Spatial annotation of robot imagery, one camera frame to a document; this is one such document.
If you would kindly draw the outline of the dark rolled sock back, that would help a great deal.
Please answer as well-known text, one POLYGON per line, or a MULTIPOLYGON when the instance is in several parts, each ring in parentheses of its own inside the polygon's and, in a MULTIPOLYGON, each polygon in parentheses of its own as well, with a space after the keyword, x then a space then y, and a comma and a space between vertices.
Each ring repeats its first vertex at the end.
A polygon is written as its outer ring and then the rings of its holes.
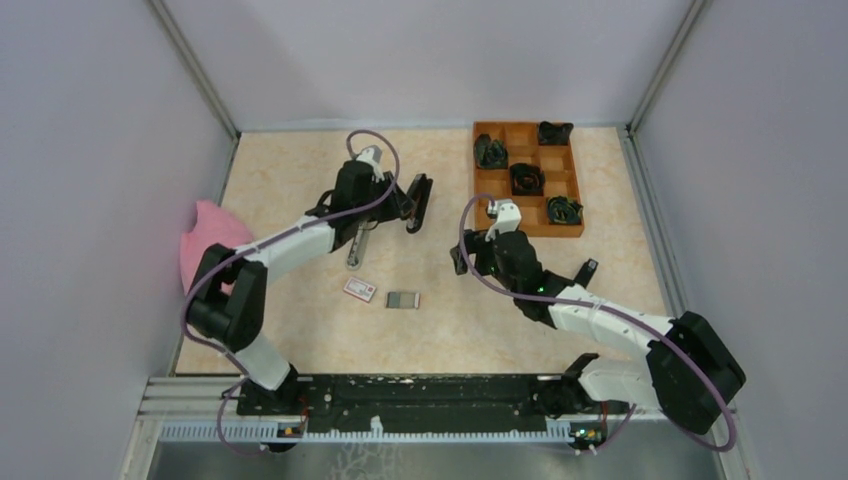
POLYGON ((569 146, 574 128, 575 125, 570 122, 539 122, 536 129, 537 143, 539 146, 569 146))

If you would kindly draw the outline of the blue green rolled sock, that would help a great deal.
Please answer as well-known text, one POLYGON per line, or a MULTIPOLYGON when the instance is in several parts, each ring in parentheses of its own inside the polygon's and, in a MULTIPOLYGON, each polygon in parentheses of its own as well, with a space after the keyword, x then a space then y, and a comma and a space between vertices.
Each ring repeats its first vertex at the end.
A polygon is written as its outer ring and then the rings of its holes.
POLYGON ((549 197, 546 213, 552 225, 580 225, 583 220, 583 205, 566 196, 549 197))

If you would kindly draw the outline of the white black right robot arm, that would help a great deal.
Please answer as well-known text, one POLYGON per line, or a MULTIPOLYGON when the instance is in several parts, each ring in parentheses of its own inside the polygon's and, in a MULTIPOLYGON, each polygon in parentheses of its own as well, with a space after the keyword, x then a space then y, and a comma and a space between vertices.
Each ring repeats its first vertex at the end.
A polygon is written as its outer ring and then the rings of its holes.
POLYGON ((456 274, 494 279, 529 320, 586 336, 624 359, 596 353, 578 358, 566 374, 563 398, 576 412, 601 401, 661 411, 682 429, 707 433, 747 381, 746 374, 703 316, 663 317, 628 309, 587 290, 584 267, 573 279, 543 268, 522 231, 488 237, 465 230, 451 248, 456 274))

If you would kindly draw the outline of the black stapler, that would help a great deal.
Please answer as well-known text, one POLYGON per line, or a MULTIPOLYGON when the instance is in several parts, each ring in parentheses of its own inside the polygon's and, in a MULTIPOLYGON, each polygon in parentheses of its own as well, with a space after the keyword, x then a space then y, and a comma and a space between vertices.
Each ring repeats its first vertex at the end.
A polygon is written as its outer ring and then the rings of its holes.
POLYGON ((416 234, 423 227, 427 213, 433 179, 424 173, 420 173, 413 179, 407 195, 412 201, 412 209, 406 219, 406 231, 416 234))

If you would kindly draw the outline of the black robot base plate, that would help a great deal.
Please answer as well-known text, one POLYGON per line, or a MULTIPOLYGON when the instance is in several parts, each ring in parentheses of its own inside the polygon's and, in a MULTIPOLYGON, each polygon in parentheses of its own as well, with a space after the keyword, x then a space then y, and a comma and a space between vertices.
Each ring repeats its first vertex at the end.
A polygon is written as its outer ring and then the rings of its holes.
POLYGON ((280 441, 553 443, 592 450, 631 407, 583 393, 575 368, 555 374, 299 374, 275 391, 253 381, 241 417, 283 417, 280 441))

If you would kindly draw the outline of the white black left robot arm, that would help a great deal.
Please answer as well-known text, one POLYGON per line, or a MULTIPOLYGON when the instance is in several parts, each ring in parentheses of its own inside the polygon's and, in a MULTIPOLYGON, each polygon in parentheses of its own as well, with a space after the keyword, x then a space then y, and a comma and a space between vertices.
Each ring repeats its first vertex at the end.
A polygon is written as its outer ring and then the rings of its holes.
POLYGON ((263 335, 268 287, 305 263, 351 241, 363 224, 406 220, 415 201, 390 172, 348 160, 333 189, 289 229, 239 247, 208 247, 181 312, 186 336, 225 354, 261 388, 260 399, 277 414, 300 399, 295 373, 263 335))

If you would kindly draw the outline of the staple box tray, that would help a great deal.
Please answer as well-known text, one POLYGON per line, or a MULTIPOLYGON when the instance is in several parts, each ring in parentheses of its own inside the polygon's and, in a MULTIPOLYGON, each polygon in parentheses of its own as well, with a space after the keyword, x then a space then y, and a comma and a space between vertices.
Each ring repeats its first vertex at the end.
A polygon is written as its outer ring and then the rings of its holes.
POLYGON ((386 295, 385 307, 387 309, 418 309, 420 301, 419 292, 390 291, 386 295))

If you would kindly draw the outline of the wooden compartment tray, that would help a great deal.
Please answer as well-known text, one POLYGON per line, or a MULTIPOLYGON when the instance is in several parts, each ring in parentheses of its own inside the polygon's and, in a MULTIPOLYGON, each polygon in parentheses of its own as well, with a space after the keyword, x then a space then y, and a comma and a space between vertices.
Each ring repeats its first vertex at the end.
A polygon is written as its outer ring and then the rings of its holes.
POLYGON ((475 193, 509 199, 530 237, 579 238, 584 202, 572 149, 575 125, 554 121, 478 121, 472 127, 475 193))

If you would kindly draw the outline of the green camouflage rolled sock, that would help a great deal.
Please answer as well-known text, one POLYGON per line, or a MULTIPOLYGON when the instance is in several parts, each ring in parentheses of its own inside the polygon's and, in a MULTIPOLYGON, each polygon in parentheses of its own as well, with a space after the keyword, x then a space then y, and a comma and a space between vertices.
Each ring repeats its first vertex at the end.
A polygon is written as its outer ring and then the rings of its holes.
POLYGON ((493 139, 489 134, 481 134, 475 139, 473 158, 479 169, 497 170, 508 167, 508 151, 504 143, 493 139))

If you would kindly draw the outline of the grey silver stapler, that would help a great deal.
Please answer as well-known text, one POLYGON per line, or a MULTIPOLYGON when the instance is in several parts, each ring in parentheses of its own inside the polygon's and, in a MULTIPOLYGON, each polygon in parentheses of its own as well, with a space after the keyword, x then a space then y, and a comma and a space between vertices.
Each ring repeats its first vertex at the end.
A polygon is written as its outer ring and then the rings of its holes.
POLYGON ((348 270, 356 271, 363 265, 370 237, 370 229, 371 226, 369 223, 363 223, 359 226, 359 229, 351 242, 351 246, 345 260, 345 266, 348 270))

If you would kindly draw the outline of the pink cloth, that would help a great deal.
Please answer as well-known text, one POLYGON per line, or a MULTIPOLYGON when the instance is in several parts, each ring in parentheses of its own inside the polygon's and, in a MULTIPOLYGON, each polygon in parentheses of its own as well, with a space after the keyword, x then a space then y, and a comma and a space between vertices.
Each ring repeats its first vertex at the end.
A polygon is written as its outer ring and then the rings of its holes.
POLYGON ((198 200, 195 209, 195 224, 181 235, 179 242, 179 271, 185 294, 189 292, 204 252, 210 246, 221 244, 235 248, 255 240, 241 220, 216 203, 198 200))

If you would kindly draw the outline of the red white staple box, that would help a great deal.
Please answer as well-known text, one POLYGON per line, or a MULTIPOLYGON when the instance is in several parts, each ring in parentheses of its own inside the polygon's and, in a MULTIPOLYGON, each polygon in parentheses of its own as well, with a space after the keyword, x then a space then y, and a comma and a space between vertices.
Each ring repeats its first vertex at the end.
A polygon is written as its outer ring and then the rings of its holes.
POLYGON ((376 291, 373 284, 356 277, 350 277, 343 286, 344 293, 365 303, 372 301, 376 291))

